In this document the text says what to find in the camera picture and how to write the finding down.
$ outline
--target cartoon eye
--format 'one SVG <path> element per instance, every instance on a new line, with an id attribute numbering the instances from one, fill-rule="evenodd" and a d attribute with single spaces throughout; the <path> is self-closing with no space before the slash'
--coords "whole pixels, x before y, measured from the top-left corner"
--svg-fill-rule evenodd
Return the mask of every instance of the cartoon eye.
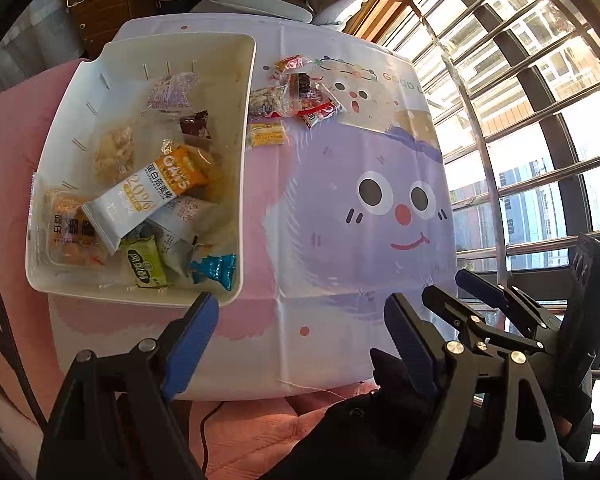
<path id="1" fill-rule="evenodd" d="M 431 186 L 426 182 L 421 180 L 414 182 L 409 190 L 409 198 L 413 210 L 420 218 L 428 220 L 435 215 L 437 211 L 436 196 Z"/>
<path id="2" fill-rule="evenodd" d="M 388 180 L 375 171 L 365 171 L 356 184 L 358 199 L 373 215 L 384 215 L 394 206 L 394 190 Z"/>

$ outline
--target blue candy wrapper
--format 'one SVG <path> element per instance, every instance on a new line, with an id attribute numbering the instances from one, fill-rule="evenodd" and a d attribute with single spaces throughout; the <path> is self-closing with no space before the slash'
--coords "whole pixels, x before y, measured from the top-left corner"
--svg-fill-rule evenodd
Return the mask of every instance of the blue candy wrapper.
<path id="1" fill-rule="evenodd" d="M 234 286 L 235 254 L 224 256 L 205 256 L 200 261 L 193 260 L 189 271 L 194 283 L 200 283 L 205 278 L 219 282 L 226 290 Z"/>

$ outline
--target green snack package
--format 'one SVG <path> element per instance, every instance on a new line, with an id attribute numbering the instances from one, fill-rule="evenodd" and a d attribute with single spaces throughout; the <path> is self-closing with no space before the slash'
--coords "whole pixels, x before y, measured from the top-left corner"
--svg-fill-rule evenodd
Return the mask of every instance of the green snack package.
<path id="1" fill-rule="evenodd" d="M 125 251 L 126 259 L 136 276 L 138 286 L 154 287 L 167 284 L 167 276 L 164 273 L 154 237 L 139 238 L 123 243 L 122 250 Z"/>

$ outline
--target purple cartoon blob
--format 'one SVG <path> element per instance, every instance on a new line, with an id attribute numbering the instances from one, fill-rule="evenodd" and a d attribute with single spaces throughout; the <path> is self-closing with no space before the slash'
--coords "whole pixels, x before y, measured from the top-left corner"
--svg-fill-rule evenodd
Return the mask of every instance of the purple cartoon blob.
<path id="1" fill-rule="evenodd" d="M 304 278 L 361 318 L 381 320 L 391 292 L 422 311 L 424 286 L 451 286 L 456 272 L 442 154 L 396 126 L 328 122 L 298 134 L 285 191 Z"/>

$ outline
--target red smile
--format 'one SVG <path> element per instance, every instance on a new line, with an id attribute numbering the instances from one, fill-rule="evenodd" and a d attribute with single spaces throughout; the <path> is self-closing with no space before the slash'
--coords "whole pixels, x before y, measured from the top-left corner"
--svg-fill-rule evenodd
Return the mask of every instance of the red smile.
<path id="1" fill-rule="evenodd" d="M 422 233 L 420 233 L 420 239 L 416 240 L 413 244 L 409 244 L 409 245 L 398 245 L 398 244 L 391 244 L 391 247 L 393 247 L 394 249 L 398 249 L 399 251 L 408 251 L 409 249 L 413 249 L 414 247 L 419 246 L 421 243 L 429 243 L 429 239 Z"/>

